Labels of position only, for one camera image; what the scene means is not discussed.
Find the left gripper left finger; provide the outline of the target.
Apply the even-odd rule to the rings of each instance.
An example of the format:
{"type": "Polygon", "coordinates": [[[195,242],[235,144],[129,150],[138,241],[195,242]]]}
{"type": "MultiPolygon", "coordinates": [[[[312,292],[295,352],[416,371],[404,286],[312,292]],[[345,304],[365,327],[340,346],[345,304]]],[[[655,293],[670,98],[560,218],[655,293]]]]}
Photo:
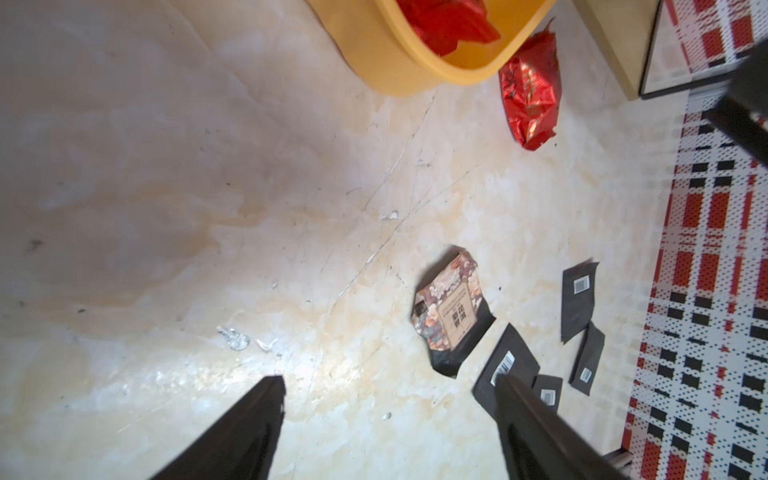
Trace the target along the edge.
{"type": "Polygon", "coordinates": [[[285,381],[259,381],[156,479],[266,479],[285,417],[285,381]]]}

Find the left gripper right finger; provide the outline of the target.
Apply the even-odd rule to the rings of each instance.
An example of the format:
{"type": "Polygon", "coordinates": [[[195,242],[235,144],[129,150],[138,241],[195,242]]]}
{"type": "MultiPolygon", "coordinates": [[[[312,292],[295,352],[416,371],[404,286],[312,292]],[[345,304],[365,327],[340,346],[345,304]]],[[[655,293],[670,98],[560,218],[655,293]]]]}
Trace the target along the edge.
{"type": "Polygon", "coordinates": [[[496,380],[496,423],[511,479],[623,479],[517,377],[496,380]]]}

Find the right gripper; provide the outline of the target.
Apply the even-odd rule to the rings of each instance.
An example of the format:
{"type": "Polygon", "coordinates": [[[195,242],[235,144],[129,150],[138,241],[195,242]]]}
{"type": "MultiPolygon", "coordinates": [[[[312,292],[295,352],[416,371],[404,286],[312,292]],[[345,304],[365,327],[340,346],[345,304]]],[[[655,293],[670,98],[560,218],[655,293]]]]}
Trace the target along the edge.
{"type": "Polygon", "coordinates": [[[767,130],[752,115],[767,119],[767,39],[730,77],[724,96],[703,118],[767,167],[767,130]]]}

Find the floral black tea bag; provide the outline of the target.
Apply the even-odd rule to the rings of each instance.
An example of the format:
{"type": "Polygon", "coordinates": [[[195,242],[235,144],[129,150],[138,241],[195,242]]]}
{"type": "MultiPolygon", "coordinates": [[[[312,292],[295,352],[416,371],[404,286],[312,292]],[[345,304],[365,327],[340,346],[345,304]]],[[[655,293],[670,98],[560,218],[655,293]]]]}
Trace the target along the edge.
{"type": "Polygon", "coordinates": [[[456,377],[495,320],[477,262],[468,250],[448,247],[421,277],[411,312],[411,324],[426,344],[433,370],[456,377]]]}

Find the red tea bag top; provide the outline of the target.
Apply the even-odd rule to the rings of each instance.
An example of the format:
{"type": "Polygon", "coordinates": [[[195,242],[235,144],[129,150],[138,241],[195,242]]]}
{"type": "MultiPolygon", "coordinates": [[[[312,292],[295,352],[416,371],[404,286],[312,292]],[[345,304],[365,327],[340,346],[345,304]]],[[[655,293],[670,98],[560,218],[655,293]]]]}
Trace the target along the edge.
{"type": "Polygon", "coordinates": [[[499,71],[501,99],[510,132],[535,151],[555,136],[562,81],[556,35],[550,27],[528,38],[499,71]]]}

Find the red tea bag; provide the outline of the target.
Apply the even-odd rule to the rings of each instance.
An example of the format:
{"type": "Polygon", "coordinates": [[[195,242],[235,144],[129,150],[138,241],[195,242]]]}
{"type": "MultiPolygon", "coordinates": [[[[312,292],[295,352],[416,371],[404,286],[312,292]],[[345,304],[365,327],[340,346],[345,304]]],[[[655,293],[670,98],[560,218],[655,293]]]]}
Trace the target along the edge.
{"type": "Polygon", "coordinates": [[[501,38],[480,0],[401,0],[397,2],[411,28],[440,57],[460,42],[490,44],[501,38]]]}
{"type": "Polygon", "coordinates": [[[550,27],[528,38],[499,71],[501,99],[510,132],[535,151],[555,136],[562,81],[556,35],[550,27]]]}

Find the yellow plastic storage box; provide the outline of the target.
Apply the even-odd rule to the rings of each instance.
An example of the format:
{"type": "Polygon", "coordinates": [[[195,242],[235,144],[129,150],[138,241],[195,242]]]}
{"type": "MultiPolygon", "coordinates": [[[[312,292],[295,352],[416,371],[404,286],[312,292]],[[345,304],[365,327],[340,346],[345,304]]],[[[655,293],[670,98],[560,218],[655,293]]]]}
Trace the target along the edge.
{"type": "Polygon", "coordinates": [[[552,1],[488,1],[501,39],[461,43],[436,55],[413,31],[395,1],[310,1],[308,5],[351,70],[370,88],[410,97],[441,84],[470,86],[494,76],[554,6],[552,1]]]}

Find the wooden shelf rack black frame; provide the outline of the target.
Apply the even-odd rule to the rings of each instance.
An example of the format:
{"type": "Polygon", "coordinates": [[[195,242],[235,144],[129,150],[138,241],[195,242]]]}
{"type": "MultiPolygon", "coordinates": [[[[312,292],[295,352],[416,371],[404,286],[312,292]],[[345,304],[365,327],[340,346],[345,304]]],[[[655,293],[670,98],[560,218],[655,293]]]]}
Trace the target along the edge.
{"type": "Polygon", "coordinates": [[[628,99],[723,82],[767,37],[765,1],[576,1],[628,99]]]}

